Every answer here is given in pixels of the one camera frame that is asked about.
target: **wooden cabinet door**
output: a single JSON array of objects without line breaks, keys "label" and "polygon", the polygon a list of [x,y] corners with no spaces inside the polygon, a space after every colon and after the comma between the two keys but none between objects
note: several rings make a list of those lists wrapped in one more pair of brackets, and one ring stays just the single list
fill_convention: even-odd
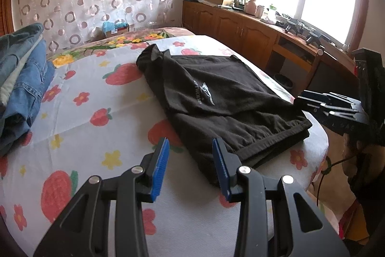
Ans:
[{"label": "wooden cabinet door", "polygon": [[235,13],[218,10],[214,38],[239,53],[241,22]]},{"label": "wooden cabinet door", "polygon": [[214,37],[217,10],[207,5],[197,5],[197,27],[195,28],[194,33],[197,35]]},{"label": "wooden cabinet door", "polygon": [[241,29],[240,54],[260,69],[266,68],[277,31],[253,19],[244,18]]},{"label": "wooden cabinet door", "polygon": [[195,2],[183,2],[182,25],[191,32],[194,32],[195,27],[196,5]]}]

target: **logo print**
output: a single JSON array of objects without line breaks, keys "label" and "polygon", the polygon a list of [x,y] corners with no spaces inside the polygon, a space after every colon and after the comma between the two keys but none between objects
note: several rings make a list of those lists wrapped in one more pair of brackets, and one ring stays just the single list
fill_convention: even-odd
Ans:
[{"label": "logo print", "polygon": [[214,102],[212,101],[211,93],[209,91],[209,87],[206,85],[206,83],[203,82],[203,85],[201,86],[201,92],[205,93],[208,98],[210,98],[210,102],[215,106]]},{"label": "logo print", "polygon": [[202,86],[199,86],[199,84],[194,81],[195,84],[195,97],[199,104],[202,104],[202,101],[205,100],[204,97],[201,97],[201,93],[203,93],[207,98],[210,100],[210,103],[212,103],[214,106],[214,102],[212,101],[211,93],[209,91],[209,87],[204,82]]}]

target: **denim jacket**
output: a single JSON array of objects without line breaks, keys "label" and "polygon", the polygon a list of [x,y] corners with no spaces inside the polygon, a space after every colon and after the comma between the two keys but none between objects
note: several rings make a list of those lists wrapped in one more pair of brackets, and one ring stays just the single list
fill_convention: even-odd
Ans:
[{"label": "denim jacket", "polygon": [[0,37],[0,86],[17,67],[20,59],[40,41],[44,27],[41,23],[28,25],[13,34]]},{"label": "denim jacket", "polygon": [[41,40],[32,51],[0,118],[0,157],[30,130],[39,113],[42,98],[55,73],[52,62],[46,61],[46,47],[45,40]]}]

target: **cable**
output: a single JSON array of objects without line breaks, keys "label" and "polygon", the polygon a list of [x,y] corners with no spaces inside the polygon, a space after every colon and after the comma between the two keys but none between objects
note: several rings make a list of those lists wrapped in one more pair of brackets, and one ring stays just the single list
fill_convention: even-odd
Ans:
[{"label": "cable", "polygon": [[[332,167],[336,166],[336,165],[339,165],[341,163],[344,163],[345,161],[348,161],[348,160],[351,160],[353,159],[354,157],[356,157],[356,155],[352,156],[352,157],[349,157],[349,158],[345,158],[345,159],[342,159],[334,164],[331,164],[330,166],[328,166],[328,168],[326,168],[324,171],[322,172],[326,172],[327,170],[331,169]],[[323,178],[325,176],[326,173],[323,173],[322,174],[322,178],[321,178],[321,181],[320,181],[320,185],[318,185],[318,191],[317,191],[317,207],[318,207],[318,200],[319,200],[319,196],[320,196],[320,189],[321,189],[321,184],[322,184],[322,181],[323,181]]]}]

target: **yellow flower print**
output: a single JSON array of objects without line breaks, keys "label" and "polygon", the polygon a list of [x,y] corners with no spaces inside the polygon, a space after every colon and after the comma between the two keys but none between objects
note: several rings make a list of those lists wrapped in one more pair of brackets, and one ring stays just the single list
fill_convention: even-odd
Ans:
[{"label": "yellow flower print", "polygon": [[148,94],[142,93],[142,94],[140,94],[140,95],[136,98],[136,100],[139,101],[139,102],[144,102],[144,101],[146,101],[146,100],[149,99],[149,98],[150,98],[150,96],[149,96]]},{"label": "yellow flower print", "polygon": [[52,149],[60,148],[61,142],[63,142],[63,138],[61,138],[59,134],[56,134],[55,138],[51,141],[51,148]]},{"label": "yellow flower print", "polygon": [[99,66],[100,67],[107,67],[107,65],[110,63],[110,61],[107,61],[107,60],[105,60],[105,61],[102,61],[100,64],[99,64]]},{"label": "yellow flower print", "polygon": [[25,165],[22,165],[20,167],[20,170],[19,170],[20,174],[22,175],[22,177],[24,177],[24,175],[26,174],[26,166]]},{"label": "yellow flower print", "polygon": [[113,170],[114,167],[120,167],[122,162],[119,160],[120,151],[114,151],[112,154],[109,152],[104,154],[105,160],[102,161],[102,165],[106,166],[109,170]]},{"label": "yellow flower print", "polygon": [[69,63],[72,63],[74,61],[74,58],[70,54],[67,54],[57,57],[55,60],[53,60],[53,64],[56,68],[58,68],[63,65],[68,65]]}]

